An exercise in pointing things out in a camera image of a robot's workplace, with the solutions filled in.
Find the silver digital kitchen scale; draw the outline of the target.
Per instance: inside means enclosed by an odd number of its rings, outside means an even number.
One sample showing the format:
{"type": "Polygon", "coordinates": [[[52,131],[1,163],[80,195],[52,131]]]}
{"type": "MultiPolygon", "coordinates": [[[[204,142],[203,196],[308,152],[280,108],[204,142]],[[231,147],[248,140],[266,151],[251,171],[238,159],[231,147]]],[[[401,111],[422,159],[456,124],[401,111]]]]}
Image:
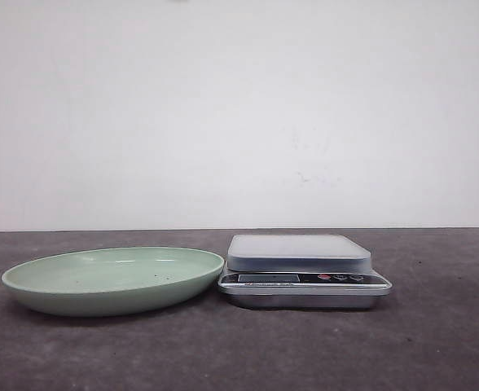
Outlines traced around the silver digital kitchen scale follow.
{"type": "Polygon", "coordinates": [[[235,235],[218,279],[244,308],[368,309],[390,294],[371,253],[343,235],[235,235]]]}

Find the light green oval plate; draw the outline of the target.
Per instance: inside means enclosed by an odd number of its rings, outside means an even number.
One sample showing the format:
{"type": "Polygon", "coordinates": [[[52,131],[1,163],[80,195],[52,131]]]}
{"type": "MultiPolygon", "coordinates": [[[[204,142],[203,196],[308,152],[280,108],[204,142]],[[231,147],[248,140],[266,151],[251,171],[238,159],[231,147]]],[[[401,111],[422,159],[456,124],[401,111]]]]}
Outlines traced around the light green oval plate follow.
{"type": "Polygon", "coordinates": [[[2,274],[17,302],[31,310],[99,317],[158,310],[202,293],[224,259],[204,250],[103,248],[38,258],[2,274]]]}

